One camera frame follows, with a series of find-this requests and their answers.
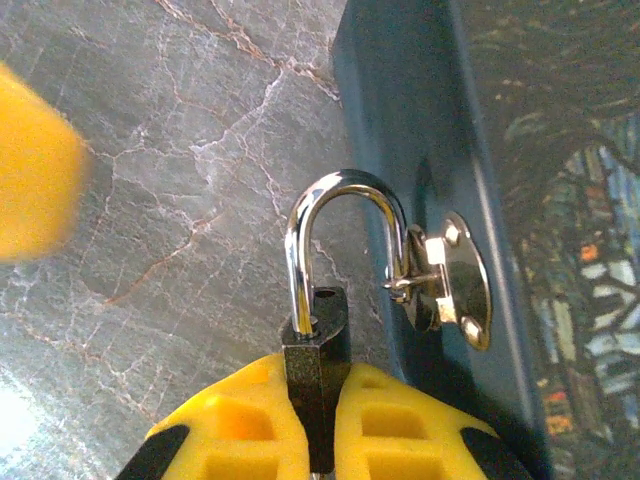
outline metal ring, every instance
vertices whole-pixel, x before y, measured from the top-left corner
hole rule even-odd
[[[373,201],[384,217],[387,245],[387,281],[402,278],[408,270],[404,252],[405,217],[395,194],[378,177],[353,169],[331,173],[313,183],[294,204],[285,236],[289,289],[293,310],[293,329],[301,334],[314,334],[311,321],[313,281],[311,230],[320,209],[332,198],[360,195]]]

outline bolt head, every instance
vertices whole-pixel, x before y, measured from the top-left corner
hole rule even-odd
[[[460,230],[451,220],[445,223],[444,239],[450,247],[457,247],[460,243]]]

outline chrome shackle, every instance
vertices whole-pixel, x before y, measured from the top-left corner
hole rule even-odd
[[[322,177],[295,202],[285,235],[293,330],[302,338],[315,335],[311,231],[318,212],[332,198],[359,195],[383,216],[387,250],[384,287],[403,305],[419,331],[456,323],[478,350],[489,346],[491,292],[482,258],[464,220],[455,213],[442,233],[429,237],[417,225],[406,227],[402,206],[378,177],[354,169]]]

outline padlock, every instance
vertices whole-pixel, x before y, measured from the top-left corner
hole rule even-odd
[[[369,198],[383,212],[387,275],[398,278],[406,273],[404,213],[377,177],[358,170],[336,172],[314,183],[294,205],[285,238],[293,316],[281,338],[289,399],[307,434],[311,471],[318,474],[334,469],[335,411],[349,374],[351,346],[347,297],[339,287],[313,287],[309,244],[318,211],[332,198],[347,194]]]

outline metal hasp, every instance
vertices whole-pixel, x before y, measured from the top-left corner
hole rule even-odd
[[[441,235],[428,238],[417,225],[406,228],[397,197],[370,173],[341,170],[312,184],[294,204],[287,225],[292,316],[282,344],[289,399],[307,434],[311,471],[319,474],[334,467],[335,409],[351,349],[347,298],[340,288],[313,285],[310,244],[318,212],[341,195],[365,197],[382,212],[388,263],[384,287],[417,330],[455,322],[473,347],[484,350],[491,322],[484,266],[458,215],[449,215]]]

